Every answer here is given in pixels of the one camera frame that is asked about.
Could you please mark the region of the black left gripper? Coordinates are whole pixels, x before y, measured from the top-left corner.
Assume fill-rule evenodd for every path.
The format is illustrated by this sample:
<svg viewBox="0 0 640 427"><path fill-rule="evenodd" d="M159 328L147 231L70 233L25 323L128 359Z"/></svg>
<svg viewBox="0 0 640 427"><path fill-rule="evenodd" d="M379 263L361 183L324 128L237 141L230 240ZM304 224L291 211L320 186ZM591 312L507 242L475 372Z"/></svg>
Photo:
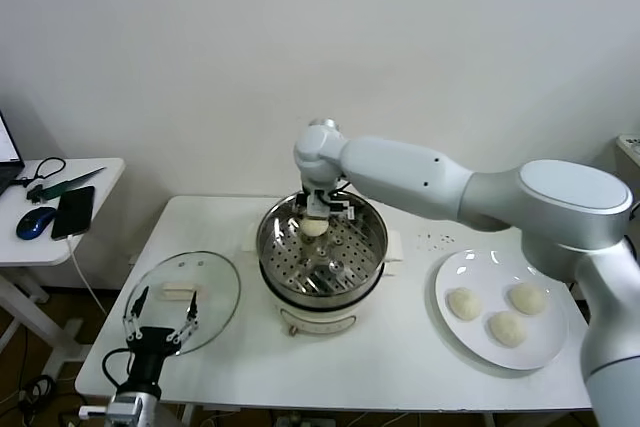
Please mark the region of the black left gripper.
<svg viewBox="0 0 640 427"><path fill-rule="evenodd" d="M159 378L165 359L178 353L181 342L186 342L198 329L197 292L194 291L186 320L177 330L167 327L140 327L139 317L144 308L149 287L135 299L123 316L125 338L129 351L133 354L125 388L158 388Z"/></svg>

